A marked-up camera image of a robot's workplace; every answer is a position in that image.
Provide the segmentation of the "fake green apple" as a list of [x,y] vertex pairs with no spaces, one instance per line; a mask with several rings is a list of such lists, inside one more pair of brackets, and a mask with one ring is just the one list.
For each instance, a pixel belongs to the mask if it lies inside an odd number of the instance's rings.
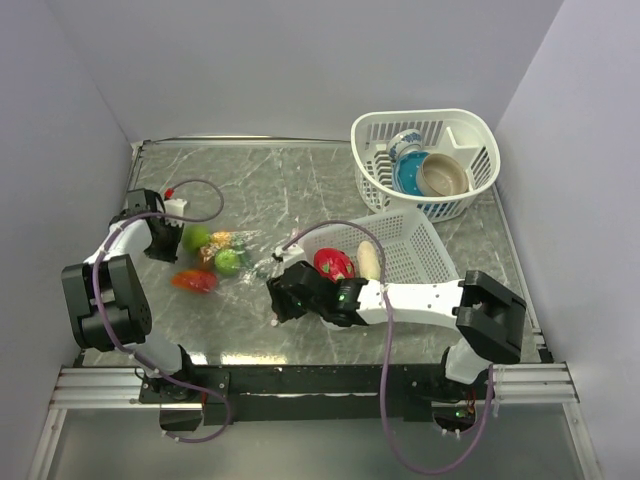
[[216,254],[214,267],[223,276],[234,276],[241,267],[240,257],[233,249],[221,249]]
[[211,238],[209,229],[200,224],[187,225],[182,233],[181,245],[190,254],[195,254],[200,248],[206,246]]

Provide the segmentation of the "fake red dragon fruit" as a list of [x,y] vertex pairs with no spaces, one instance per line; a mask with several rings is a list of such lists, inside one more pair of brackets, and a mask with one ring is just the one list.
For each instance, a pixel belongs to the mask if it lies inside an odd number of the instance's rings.
[[354,278],[356,268],[351,259],[342,251],[334,248],[321,248],[313,258],[315,269],[333,282]]

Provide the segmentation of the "fake brown kiwi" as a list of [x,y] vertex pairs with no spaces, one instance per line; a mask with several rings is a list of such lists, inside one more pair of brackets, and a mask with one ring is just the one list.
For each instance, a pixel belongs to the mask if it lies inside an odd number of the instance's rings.
[[196,266],[200,270],[212,270],[215,266],[215,257],[218,249],[213,245],[201,247],[197,253]]

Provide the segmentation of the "fake carrot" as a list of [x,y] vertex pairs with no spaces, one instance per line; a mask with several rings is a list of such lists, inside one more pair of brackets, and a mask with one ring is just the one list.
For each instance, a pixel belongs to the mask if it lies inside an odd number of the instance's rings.
[[218,280],[214,273],[204,270],[185,270],[176,273],[171,284],[177,288],[198,294],[210,293],[213,291]]

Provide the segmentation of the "fake orange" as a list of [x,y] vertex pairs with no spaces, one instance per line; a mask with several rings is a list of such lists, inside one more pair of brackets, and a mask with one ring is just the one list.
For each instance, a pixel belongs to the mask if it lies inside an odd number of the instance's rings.
[[218,249],[230,248],[233,244],[233,234],[228,231],[214,232],[210,236],[210,244]]

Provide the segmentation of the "clear zip top bag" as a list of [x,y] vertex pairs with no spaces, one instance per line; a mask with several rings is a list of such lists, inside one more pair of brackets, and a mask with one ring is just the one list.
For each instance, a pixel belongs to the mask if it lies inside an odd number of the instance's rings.
[[181,245],[193,261],[191,268],[175,273],[171,285],[194,294],[215,290],[220,278],[247,275],[267,280],[269,275],[256,265],[249,254],[243,232],[210,231],[206,226],[185,228]]

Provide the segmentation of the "fake white radish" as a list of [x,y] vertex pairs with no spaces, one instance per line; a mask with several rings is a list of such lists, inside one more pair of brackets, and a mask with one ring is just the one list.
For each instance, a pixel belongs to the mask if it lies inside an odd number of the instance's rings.
[[358,273],[361,278],[379,281],[381,266],[377,250],[369,241],[362,241],[356,252]]

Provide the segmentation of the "fake green chili pepper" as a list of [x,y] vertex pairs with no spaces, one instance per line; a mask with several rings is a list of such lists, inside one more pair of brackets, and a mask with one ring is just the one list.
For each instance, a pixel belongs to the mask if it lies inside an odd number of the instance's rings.
[[268,275],[260,268],[260,266],[253,260],[253,257],[247,246],[247,242],[242,235],[234,237],[233,248],[239,257],[241,266],[250,274],[254,275],[257,279],[266,280]]

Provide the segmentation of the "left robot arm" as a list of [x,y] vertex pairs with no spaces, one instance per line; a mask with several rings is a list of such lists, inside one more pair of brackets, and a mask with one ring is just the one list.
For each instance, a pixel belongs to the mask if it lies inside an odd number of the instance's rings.
[[164,376],[163,390],[184,402],[197,393],[199,378],[184,348],[152,331],[151,309],[135,269],[141,256],[177,260],[184,224],[164,218],[167,211],[159,193],[129,191],[107,238],[86,260],[65,267],[61,282],[80,348],[130,355],[149,379]]

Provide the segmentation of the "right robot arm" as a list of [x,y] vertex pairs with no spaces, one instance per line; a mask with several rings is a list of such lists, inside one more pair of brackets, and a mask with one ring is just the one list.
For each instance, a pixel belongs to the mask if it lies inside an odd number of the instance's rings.
[[443,355],[439,390],[460,398],[491,365],[521,361],[526,302],[481,271],[436,284],[384,284],[321,276],[298,261],[266,281],[280,323],[307,313],[336,328],[409,323],[446,328],[460,335]]

